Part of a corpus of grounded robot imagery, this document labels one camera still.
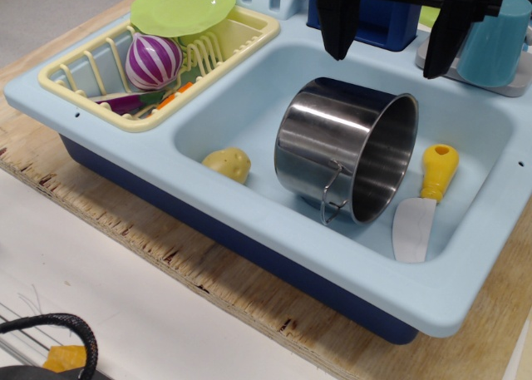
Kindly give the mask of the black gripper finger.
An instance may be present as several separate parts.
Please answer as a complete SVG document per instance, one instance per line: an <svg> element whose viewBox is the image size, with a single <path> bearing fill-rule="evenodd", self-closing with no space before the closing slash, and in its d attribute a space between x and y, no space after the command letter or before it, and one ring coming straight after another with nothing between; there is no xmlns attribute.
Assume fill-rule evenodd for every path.
<svg viewBox="0 0 532 380"><path fill-rule="evenodd" d="M343 60L357 34L360 0L317 0L317 10L326 52Z"/></svg>
<svg viewBox="0 0 532 380"><path fill-rule="evenodd" d="M473 23L475 0L445 0L431 29L423 76L445 75Z"/></svg>

